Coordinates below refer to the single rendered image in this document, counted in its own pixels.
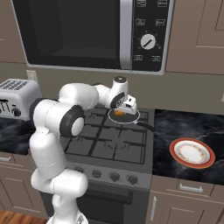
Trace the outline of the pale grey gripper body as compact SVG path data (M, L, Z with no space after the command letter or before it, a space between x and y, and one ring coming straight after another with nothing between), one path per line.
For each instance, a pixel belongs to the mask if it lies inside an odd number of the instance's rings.
M128 113L131 115L134 115L137 112L137 104L134 102L133 104L129 103L123 103L119 108L119 111L122 111L124 113Z

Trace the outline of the black frying pan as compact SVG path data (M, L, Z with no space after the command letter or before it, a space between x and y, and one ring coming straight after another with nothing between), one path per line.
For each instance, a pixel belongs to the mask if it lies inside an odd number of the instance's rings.
M140 118L140 112L137 111L134 115L132 114L128 114L125 113L124 115L116 115L115 111L113 109L111 109L108 112L108 118L115 123L119 123L119 124L131 124L134 123L135 125L144 127L150 131L154 131L154 128L149 125L148 123L144 123L144 122L140 122L139 118Z

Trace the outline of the grey stove with black grates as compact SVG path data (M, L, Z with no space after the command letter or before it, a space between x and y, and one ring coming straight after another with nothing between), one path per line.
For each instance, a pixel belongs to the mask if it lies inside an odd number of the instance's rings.
M83 131L76 137L62 137L68 167L80 166L90 181L149 190L152 174L153 132L131 124L119 124L108 118L108 110L98 106L86 113ZM100 178L92 176L101 172ZM110 173L120 179L114 182ZM138 182L132 185L129 175Z

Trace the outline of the white microwave dial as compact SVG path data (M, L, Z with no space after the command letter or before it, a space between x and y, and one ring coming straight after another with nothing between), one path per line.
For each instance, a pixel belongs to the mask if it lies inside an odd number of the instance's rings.
M142 36L140 44L144 50L150 50L155 46L156 39L152 34L145 34Z

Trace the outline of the white plate with red rim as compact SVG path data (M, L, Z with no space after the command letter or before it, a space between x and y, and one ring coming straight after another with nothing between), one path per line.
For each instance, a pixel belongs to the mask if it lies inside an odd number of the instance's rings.
M208 168L215 161L213 150L194 138L181 137L173 140L170 153L177 162L193 169Z

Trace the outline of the black and silver microwave oven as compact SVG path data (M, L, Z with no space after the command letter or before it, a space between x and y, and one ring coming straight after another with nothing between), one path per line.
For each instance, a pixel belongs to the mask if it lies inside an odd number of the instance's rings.
M133 0L131 69L120 64L120 0L11 0L28 67L165 72L174 0ZM144 50L143 35L155 46Z

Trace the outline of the brown drawer front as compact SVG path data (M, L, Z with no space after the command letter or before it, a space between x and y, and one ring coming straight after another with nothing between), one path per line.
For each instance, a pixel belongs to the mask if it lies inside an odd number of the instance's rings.
M13 166L15 160L11 153L0 151L0 165Z
M170 178L168 189L179 193L210 196L213 192L214 185L180 178Z

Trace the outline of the black oven door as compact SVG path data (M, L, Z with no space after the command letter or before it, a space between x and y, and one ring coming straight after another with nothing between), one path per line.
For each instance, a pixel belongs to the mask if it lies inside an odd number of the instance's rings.
M135 187L103 184L89 181L88 189L104 193L113 193L127 197L133 192L131 205L95 199L85 194L77 199L78 208L88 219L89 224L145 224L149 191Z

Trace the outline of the silver toaster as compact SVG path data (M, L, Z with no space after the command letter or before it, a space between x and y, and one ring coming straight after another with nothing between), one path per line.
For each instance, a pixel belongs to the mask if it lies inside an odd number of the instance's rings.
M5 80L0 83L0 117L28 121L30 106L42 97L35 80Z

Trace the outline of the brown base cupboard door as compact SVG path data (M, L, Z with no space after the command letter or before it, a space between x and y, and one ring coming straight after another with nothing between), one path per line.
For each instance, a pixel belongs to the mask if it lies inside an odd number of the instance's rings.
M0 166L0 202L5 210L48 218L39 191L31 185L31 171Z
M154 220L150 221L153 197L157 197ZM150 192L145 224L216 224L222 212L222 205Z

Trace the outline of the brown wall cupboard door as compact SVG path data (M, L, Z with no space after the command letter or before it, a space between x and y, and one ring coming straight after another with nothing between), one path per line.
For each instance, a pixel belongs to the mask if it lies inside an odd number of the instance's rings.
M224 74L224 0L175 0L166 71Z
M25 63L11 0L0 0L0 61Z

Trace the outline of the beige wall socket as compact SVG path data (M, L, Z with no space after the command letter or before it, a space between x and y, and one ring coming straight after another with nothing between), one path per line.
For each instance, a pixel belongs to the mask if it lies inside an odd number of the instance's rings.
M38 82L38 76L34 70L27 70L26 73L29 80Z

